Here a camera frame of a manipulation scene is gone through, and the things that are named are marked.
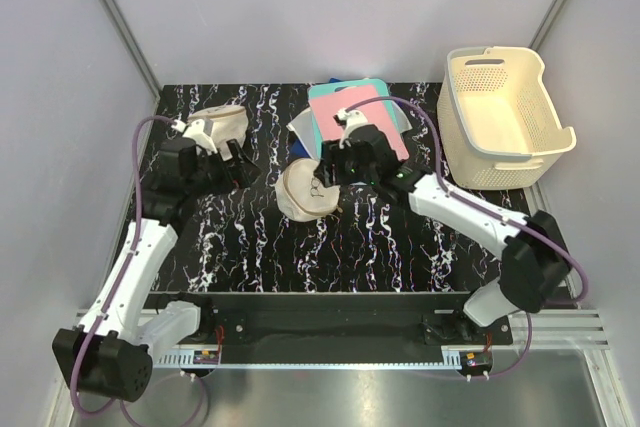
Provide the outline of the mesh laundry bag with glasses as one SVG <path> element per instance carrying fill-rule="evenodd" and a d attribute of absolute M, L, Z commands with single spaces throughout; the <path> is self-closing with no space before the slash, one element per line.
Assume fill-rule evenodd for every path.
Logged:
<path fill-rule="evenodd" d="M 288 219 L 315 221 L 337 209 L 340 187 L 325 187 L 314 175 L 318 165 L 314 159 L 296 159 L 278 177 L 274 186 L 276 203 Z"/>

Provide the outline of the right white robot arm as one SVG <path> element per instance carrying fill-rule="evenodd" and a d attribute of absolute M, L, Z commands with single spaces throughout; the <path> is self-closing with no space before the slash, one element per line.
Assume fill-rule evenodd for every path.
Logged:
<path fill-rule="evenodd" d="M 346 140 L 324 142 L 314 175 L 326 187 L 366 184 L 385 202 L 451 227 L 500 261 L 499 277 L 471 293 L 454 318 L 463 342 L 480 341 L 503 316 L 539 312 L 571 271 L 553 216 L 500 208 L 424 165 L 399 160 L 371 124 L 355 128 Z"/>

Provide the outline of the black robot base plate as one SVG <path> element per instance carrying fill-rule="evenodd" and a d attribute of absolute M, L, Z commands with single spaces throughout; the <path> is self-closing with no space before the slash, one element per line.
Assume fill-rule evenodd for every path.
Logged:
<path fill-rule="evenodd" d="M 507 318 L 462 319 L 464 293 L 199 293 L 238 368 L 429 368 L 448 349 L 507 347 Z"/>

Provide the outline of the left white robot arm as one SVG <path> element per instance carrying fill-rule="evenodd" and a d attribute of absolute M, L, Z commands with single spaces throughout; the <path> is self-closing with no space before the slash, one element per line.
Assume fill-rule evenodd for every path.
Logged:
<path fill-rule="evenodd" d="M 208 341 L 215 333 L 211 301 L 171 296 L 153 319 L 139 322 L 154 279 L 175 247 L 200 198 L 247 188 L 259 168 L 232 139 L 224 159 L 188 138 L 159 149 L 155 168 L 135 187 L 135 218 L 100 294 L 72 329 L 60 329 L 52 350 L 74 402 L 91 393 L 127 402 L 146 390 L 153 364 L 179 342 Z"/>

